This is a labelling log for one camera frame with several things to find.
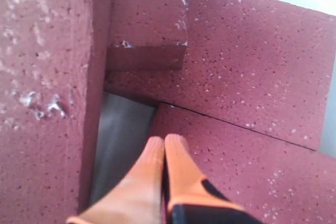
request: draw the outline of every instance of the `speckled red surface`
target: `speckled red surface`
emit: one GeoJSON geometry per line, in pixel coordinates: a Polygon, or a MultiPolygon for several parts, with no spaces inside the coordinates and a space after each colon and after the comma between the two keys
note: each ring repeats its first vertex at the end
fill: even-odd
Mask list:
{"type": "Polygon", "coordinates": [[[336,17],[276,0],[188,0],[182,71],[112,73],[105,88],[316,149],[336,17]]]}
{"type": "Polygon", "coordinates": [[[161,105],[151,135],[187,138],[228,198],[268,224],[336,223],[336,160],[222,121],[161,105]]]}
{"type": "Polygon", "coordinates": [[[181,69],[187,0],[113,0],[108,70],[181,69]]]}
{"type": "Polygon", "coordinates": [[[0,0],[1,224],[64,223],[88,201],[110,2],[0,0]]]}

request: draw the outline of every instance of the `maroon concrete wall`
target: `maroon concrete wall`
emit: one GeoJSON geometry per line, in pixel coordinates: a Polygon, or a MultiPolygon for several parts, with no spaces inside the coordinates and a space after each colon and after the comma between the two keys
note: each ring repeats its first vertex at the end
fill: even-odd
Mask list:
{"type": "Polygon", "coordinates": [[[336,17],[276,0],[188,1],[183,70],[113,73],[106,90],[318,148],[336,17]]]}
{"type": "Polygon", "coordinates": [[[113,0],[107,69],[181,69],[186,7],[186,0],[113,0]]]}
{"type": "Polygon", "coordinates": [[[210,181],[264,223],[336,223],[336,159],[162,105],[151,135],[169,133],[184,135],[210,181]]]}
{"type": "Polygon", "coordinates": [[[88,199],[108,3],[0,0],[0,223],[63,223],[88,199]]]}

